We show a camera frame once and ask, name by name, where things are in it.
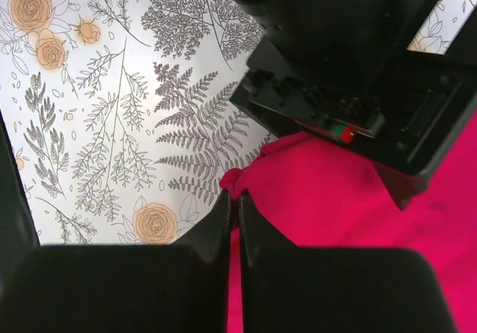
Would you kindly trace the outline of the bright red t-shirt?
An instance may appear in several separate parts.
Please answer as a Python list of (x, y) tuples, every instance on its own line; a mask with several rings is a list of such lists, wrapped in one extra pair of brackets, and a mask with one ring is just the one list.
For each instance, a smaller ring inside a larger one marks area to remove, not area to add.
[(295, 244), (405, 247), (437, 273), (460, 332), (476, 330), (476, 121), (471, 120), (430, 188), (398, 210), (372, 164), (308, 133), (264, 146), (220, 186), (248, 191)]

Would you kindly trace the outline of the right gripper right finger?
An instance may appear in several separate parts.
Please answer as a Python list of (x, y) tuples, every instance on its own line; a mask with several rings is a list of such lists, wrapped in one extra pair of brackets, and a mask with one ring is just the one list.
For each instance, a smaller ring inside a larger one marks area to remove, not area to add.
[(455, 332), (435, 272), (396, 248), (299, 247), (238, 200), (246, 332)]

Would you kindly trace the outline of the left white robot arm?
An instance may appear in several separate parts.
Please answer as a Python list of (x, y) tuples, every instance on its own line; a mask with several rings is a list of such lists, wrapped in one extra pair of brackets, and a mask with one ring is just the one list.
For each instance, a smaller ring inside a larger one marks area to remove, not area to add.
[(428, 188), (476, 111), (475, 16), (440, 55), (409, 48), (439, 0), (234, 1), (265, 33), (236, 107), (369, 159), (399, 209)]

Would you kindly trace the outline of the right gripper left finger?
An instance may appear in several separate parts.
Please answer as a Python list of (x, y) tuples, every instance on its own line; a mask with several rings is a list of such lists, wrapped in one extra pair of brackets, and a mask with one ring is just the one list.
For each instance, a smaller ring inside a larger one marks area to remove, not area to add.
[(232, 200), (173, 244), (43, 246), (1, 296), (3, 332), (225, 332)]

